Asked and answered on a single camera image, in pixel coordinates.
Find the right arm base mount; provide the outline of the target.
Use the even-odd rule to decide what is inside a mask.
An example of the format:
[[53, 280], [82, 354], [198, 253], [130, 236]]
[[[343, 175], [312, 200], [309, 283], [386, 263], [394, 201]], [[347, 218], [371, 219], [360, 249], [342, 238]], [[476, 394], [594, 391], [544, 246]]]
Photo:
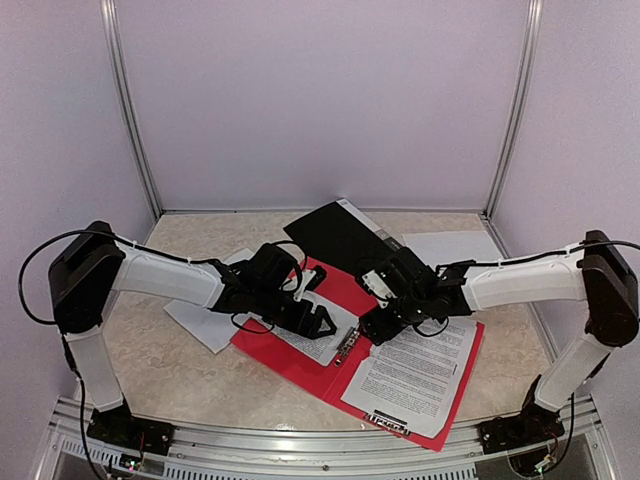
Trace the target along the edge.
[[565, 434], [557, 413], [525, 414], [496, 417], [477, 426], [484, 454], [523, 448], [547, 440], [559, 439]]

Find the printed paper sheet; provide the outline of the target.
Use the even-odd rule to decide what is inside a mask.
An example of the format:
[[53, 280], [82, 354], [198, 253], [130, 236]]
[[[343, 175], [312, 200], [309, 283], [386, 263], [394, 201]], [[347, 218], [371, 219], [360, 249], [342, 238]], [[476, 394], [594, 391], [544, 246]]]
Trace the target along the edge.
[[272, 333], [309, 359], [326, 367], [338, 353], [338, 347], [348, 330], [349, 326], [342, 326], [337, 329], [334, 335], [318, 339], [304, 338], [279, 327], [276, 327]]
[[404, 420], [411, 434], [434, 439], [453, 415], [463, 376], [474, 362], [484, 325], [454, 319], [434, 337], [411, 329], [373, 346], [340, 400], [363, 413]]

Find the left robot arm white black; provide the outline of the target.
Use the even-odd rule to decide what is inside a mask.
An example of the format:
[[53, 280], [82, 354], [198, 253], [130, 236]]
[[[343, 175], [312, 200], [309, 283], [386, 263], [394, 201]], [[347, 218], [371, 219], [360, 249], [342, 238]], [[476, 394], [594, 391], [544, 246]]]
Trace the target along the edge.
[[126, 412], [105, 338], [112, 315], [139, 297], [177, 300], [209, 312], [251, 315], [301, 338], [332, 336], [328, 307], [308, 296], [321, 274], [306, 270], [279, 243], [262, 244], [248, 258], [191, 260], [139, 246], [105, 221], [71, 232], [72, 242], [48, 271], [54, 323], [71, 354], [102, 430], [121, 445], [140, 434]]

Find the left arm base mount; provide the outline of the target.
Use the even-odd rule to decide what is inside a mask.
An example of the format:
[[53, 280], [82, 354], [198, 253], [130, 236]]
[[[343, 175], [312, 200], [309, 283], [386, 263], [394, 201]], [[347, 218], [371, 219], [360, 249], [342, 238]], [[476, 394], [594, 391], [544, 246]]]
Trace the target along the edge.
[[106, 444], [167, 456], [175, 426], [168, 422], [134, 416], [127, 404], [115, 409], [92, 412], [87, 436]]

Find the metal folder clip bottom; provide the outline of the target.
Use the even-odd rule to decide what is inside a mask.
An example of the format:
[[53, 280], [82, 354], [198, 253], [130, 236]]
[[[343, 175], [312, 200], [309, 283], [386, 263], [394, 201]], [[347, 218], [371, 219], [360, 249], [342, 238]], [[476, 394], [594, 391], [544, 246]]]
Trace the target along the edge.
[[411, 431], [406, 421], [386, 414], [380, 410], [373, 410], [364, 414], [364, 420], [372, 425], [383, 428], [391, 433], [409, 437]]

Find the red clip file folder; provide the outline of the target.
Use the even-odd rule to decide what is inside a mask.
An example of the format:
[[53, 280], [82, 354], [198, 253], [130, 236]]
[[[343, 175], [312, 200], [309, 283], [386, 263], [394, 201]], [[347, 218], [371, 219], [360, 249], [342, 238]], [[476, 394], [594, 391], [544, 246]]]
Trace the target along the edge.
[[[350, 275], [331, 266], [327, 266], [325, 269], [327, 278], [312, 291], [312, 297], [317, 302], [326, 304], [339, 327], [357, 327], [358, 315], [373, 307], [375, 304], [374, 299], [366, 295]], [[360, 362], [365, 359], [373, 347], [372, 343], [362, 335], [359, 336], [348, 358], [339, 367], [333, 365], [333, 360], [326, 367], [319, 365], [295, 350], [285, 341], [277, 338], [272, 332], [252, 334], [240, 331], [234, 335], [231, 343], [252, 359], [268, 367], [312, 396], [366, 422], [364, 420], [365, 413], [340, 400]], [[454, 403], [453, 415], [449, 417], [445, 429], [434, 439], [421, 437], [417, 434], [411, 434], [409, 437], [393, 433], [394, 435], [404, 437], [421, 447], [436, 452], [442, 450], [462, 403], [481, 343], [482, 340], [477, 352], [473, 355], [475, 358], [474, 364], [466, 370], [463, 376], [463, 389], [458, 392]]]

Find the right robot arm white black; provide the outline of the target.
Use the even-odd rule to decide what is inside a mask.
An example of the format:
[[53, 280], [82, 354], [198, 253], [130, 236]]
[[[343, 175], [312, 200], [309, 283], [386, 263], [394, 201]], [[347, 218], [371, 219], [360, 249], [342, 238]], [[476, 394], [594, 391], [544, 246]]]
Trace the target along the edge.
[[423, 323], [447, 323], [511, 305], [528, 305], [541, 321], [550, 313], [572, 315], [574, 326], [549, 368], [532, 382], [511, 433], [535, 442], [556, 421], [582, 385], [610, 355], [639, 334], [639, 278], [623, 254], [638, 249], [600, 230], [555, 250], [490, 261], [465, 259], [427, 265], [410, 248], [384, 258], [363, 259], [356, 282], [377, 301], [360, 319], [361, 329], [381, 345]]

